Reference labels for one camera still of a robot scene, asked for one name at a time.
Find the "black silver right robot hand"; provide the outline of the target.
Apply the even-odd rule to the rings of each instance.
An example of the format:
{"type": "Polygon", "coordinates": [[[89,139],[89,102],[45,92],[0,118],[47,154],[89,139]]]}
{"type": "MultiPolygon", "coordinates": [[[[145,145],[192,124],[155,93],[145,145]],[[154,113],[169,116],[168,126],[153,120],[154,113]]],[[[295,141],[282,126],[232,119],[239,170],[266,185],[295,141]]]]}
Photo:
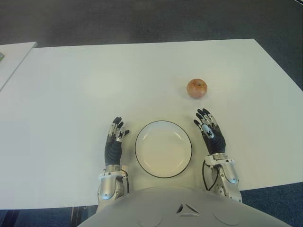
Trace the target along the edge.
{"type": "Polygon", "coordinates": [[[226,142],[214,116],[206,109],[198,109],[194,119],[195,125],[200,129],[208,153],[210,155],[225,153],[226,142]]]}

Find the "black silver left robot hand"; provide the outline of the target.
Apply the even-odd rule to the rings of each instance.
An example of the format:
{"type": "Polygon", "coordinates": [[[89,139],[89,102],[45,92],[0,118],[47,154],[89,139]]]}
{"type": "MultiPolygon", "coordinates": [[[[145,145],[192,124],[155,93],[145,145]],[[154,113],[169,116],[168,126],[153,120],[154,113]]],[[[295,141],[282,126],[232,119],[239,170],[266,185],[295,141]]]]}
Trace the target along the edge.
{"type": "Polygon", "coordinates": [[[105,165],[120,165],[122,156],[122,142],[129,133],[124,127],[121,117],[116,117],[110,125],[105,144],[105,165]]]}

